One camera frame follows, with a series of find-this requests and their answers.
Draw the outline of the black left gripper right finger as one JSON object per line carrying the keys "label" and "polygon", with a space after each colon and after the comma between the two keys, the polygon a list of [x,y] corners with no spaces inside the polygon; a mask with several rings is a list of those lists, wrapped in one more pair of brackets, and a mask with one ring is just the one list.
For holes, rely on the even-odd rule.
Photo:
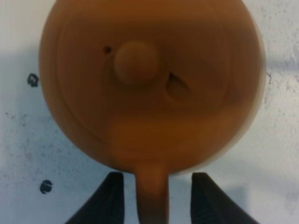
{"label": "black left gripper right finger", "polygon": [[192,224],[256,224],[207,173],[192,174]]}

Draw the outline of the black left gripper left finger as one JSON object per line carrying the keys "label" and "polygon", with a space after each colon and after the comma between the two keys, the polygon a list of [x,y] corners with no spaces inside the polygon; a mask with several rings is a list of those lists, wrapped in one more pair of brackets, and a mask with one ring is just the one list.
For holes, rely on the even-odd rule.
{"label": "black left gripper left finger", "polygon": [[89,200],[67,221],[67,223],[124,223],[123,173],[110,172]]}

